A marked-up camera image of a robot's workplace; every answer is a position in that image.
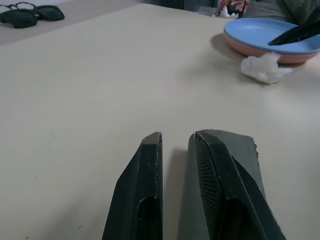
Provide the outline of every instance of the white napkin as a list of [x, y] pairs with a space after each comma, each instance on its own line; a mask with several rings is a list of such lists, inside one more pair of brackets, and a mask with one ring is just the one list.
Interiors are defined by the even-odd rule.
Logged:
[[292, 73], [293, 69], [278, 67], [279, 54], [266, 53], [262, 57], [249, 56], [241, 63], [241, 72], [265, 84], [274, 84]]

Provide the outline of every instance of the white table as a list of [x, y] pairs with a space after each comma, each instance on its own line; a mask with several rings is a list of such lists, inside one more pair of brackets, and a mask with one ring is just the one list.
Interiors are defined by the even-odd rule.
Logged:
[[100, 240], [118, 177], [162, 131], [175, 240], [202, 129], [252, 136], [287, 239], [318, 239], [320, 58], [261, 85], [240, 74], [226, 22], [140, 4], [0, 46], [0, 239]]

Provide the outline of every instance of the sunglasses lens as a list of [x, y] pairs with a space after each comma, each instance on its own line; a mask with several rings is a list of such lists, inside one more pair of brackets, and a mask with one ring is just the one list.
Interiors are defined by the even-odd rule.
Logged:
[[18, 28], [27, 28], [37, 24], [37, 20], [29, 11], [9, 11], [7, 21]]
[[47, 20], [58, 21], [65, 19], [65, 15], [54, 7], [46, 6], [38, 8], [37, 13]]

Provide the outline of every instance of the sunglasses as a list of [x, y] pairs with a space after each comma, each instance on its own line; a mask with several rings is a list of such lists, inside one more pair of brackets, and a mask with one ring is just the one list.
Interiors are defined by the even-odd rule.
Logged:
[[[28, 4], [33, 9], [20, 9], [18, 5]], [[36, 6], [29, 2], [18, 2], [11, 5], [0, 5], [10, 10], [0, 13], [0, 23], [10, 23], [14, 28], [28, 28], [35, 26], [38, 20], [59, 21], [65, 19], [63, 12], [54, 5]]]

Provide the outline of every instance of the person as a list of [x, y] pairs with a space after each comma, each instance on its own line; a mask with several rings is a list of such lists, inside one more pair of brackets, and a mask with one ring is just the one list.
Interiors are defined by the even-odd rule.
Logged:
[[320, 0], [253, 0], [245, 18], [268, 18], [296, 25], [320, 21]]

